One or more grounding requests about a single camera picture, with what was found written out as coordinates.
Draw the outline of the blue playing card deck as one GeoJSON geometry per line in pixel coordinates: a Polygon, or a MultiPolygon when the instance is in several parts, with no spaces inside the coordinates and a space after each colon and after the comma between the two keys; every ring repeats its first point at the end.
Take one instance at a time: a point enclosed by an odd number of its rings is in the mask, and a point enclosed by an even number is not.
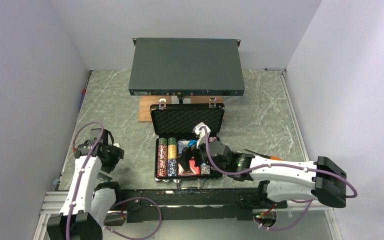
{"type": "Polygon", "coordinates": [[[190,142],[189,140],[185,140],[185,139],[180,139],[177,141],[177,153],[178,153],[178,155],[181,155],[183,149],[189,146],[189,142],[190,142]]]}

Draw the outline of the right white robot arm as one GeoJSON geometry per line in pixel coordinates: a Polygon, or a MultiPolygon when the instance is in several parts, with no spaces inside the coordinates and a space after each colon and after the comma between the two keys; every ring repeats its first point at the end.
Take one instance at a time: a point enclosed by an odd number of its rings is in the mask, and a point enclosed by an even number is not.
{"type": "Polygon", "coordinates": [[[332,208],[345,208],[347,174],[333,160],[284,161],[274,157],[234,152],[218,140],[178,147],[177,163],[186,170],[209,168],[210,176],[227,176],[239,182],[258,182],[256,203],[267,208],[286,200],[317,200],[332,208]]]}

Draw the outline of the red green chip column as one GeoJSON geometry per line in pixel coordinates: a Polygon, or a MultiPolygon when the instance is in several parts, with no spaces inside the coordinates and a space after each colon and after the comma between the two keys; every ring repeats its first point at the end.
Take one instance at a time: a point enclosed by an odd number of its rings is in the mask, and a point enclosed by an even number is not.
{"type": "Polygon", "coordinates": [[[158,178],[166,177],[168,174],[168,139],[160,137],[158,139],[157,148],[157,170],[156,176],[158,178]]]}

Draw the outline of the black poker chip case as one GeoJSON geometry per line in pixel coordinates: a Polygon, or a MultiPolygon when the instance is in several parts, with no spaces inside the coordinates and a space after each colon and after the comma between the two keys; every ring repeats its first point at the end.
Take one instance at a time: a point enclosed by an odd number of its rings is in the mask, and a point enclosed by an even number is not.
{"type": "Polygon", "coordinates": [[[177,188],[181,188],[184,181],[198,181],[202,188],[205,181],[218,180],[223,175],[210,167],[210,175],[189,175],[189,176],[165,176],[157,177],[157,152],[159,138],[176,138],[178,140],[198,140],[193,133],[193,128],[203,122],[211,132],[211,137],[217,137],[221,130],[225,115],[225,104],[216,103],[215,98],[207,103],[186,103],[186,104],[167,104],[164,98],[159,100],[159,104],[150,106],[151,121],[154,132],[157,136],[155,141],[155,160],[154,160],[154,180],[159,183],[176,183],[177,188]]]}

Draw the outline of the light blue chip column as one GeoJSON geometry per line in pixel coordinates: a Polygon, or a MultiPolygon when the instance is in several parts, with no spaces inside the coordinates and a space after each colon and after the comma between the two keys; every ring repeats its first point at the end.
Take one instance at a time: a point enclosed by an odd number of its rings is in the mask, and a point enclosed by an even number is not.
{"type": "Polygon", "coordinates": [[[202,163],[200,165],[200,174],[203,176],[207,176],[211,174],[211,168],[208,164],[202,163]]]}

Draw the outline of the orange handled screwdriver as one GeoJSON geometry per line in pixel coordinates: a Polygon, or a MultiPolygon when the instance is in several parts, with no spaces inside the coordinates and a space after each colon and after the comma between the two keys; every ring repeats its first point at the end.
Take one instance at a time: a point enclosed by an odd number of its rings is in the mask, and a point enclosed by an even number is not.
{"type": "Polygon", "coordinates": [[[269,156],[269,155],[258,153],[258,152],[255,152],[255,151],[252,151],[252,150],[249,150],[249,149],[246,149],[246,148],[244,148],[244,150],[249,152],[249,153],[252,153],[252,154],[254,154],[256,156],[260,156],[260,157],[263,157],[263,158],[266,158],[266,159],[271,159],[271,160],[276,160],[276,161],[283,161],[283,159],[281,159],[279,157],[276,157],[276,156],[269,156]]]}

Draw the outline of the green yellow blue chip column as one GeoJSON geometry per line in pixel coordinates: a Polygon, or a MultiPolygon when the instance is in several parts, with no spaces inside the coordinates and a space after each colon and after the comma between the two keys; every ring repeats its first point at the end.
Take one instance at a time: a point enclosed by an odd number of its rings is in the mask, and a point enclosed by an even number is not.
{"type": "Polygon", "coordinates": [[[178,164],[176,162],[177,158],[177,140],[174,137],[169,137],[167,140],[167,176],[174,177],[177,175],[178,164]]]}

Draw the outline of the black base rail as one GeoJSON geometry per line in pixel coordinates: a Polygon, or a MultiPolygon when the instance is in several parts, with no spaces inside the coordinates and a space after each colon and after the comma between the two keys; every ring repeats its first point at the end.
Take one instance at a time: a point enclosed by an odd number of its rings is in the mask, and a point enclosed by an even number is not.
{"type": "Polygon", "coordinates": [[[158,219],[251,221],[254,213],[284,206],[269,200],[259,188],[123,189],[110,210],[126,217],[128,223],[158,219]]]}

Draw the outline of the wooden board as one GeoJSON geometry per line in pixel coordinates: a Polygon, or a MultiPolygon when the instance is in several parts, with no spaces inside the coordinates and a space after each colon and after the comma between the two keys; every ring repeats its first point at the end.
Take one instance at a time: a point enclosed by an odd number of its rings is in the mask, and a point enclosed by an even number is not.
{"type": "MultiPolygon", "coordinates": [[[[205,95],[193,95],[193,96],[181,96],[180,99],[184,104],[209,104],[210,98],[215,98],[216,103],[223,103],[224,98],[222,96],[205,96],[205,95]]],[[[150,123],[152,121],[150,109],[151,105],[158,105],[160,99],[165,99],[166,104],[178,104],[178,96],[158,96],[158,95],[149,95],[141,96],[139,101],[139,112],[137,121],[139,123],[150,123]]]]}

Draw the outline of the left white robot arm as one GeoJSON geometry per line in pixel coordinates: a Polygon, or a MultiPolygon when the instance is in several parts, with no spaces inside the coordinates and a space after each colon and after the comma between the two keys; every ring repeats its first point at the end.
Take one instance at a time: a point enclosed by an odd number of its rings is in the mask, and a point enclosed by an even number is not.
{"type": "Polygon", "coordinates": [[[46,232],[51,240],[101,240],[108,211],[119,209],[124,196],[118,182],[97,183],[101,173],[109,174],[124,157],[114,145],[112,133],[93,128],[88,140],[74,148],[75,169],[64,204],[50,217],[46,232]]]}

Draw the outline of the dark rack-mount server unit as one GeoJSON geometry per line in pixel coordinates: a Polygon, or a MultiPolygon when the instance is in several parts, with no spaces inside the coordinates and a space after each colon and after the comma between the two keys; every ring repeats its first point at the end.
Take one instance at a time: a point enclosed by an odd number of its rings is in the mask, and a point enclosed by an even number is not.
{"type": "Polygon", "coordinates": [[[243,96],[235,38],[138,37],[128,92],[132,96],[243,96]]]}

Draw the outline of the blue dealer button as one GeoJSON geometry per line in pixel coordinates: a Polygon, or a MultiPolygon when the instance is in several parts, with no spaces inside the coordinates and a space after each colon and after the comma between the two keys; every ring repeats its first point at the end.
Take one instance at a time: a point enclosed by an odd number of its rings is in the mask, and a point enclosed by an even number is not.
{"type": "Polygon", "coordinates": [[[190,141],[188,142],[188,147],[189,147],[189,148],[195,148],[196,145],[197,145],[197,140],[190,140],[190,141]]]}

